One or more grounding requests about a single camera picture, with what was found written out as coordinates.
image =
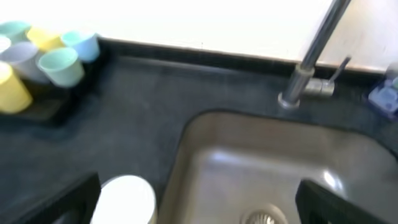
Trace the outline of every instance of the wall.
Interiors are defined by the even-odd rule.
[[[27,20],[138,42],[301,60],[331,0],[8,0],[0,22]],[[320,63],[385,70],[398,60],[398,1],[352,0]]]

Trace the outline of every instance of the sink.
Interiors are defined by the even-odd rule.
[[[304,178],[397,223],[398,165],[375,140],[227,112],[187,124],[158,223],[300,223],[295,194]]]

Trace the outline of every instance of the tray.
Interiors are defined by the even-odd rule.
[[[0,124],[42,124],[57,126],[62,124],[72,113],[76,104],[96,84],[100,70],[109,57],[108,51],[100,46],[101,54],[92,63],[83,63],[85,76],[73,88],[60,88],[53,84],[43,85],[28,80],[22,80],[34,101],[16,114],[0,113]]]

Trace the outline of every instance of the metal faucet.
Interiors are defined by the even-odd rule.
[[[351,0],[334,0],[301,64],[296,65],[287,89],[279,93],[278,102],[285,109],[298,108],[303,93],[331,96],[335,89],[334,79],[345,69],[351,59],[347,57],[330,80],[312,78],[315,64],[329,41]]]

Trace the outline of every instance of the drain strainer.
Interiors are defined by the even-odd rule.
[[[263,205],[251,211],[242,217],[241,224],[287,224],[282,211],[274,205]]]
[[[264,211],[256,211],[249,215],[244,224],[279,224],[279,222]]]

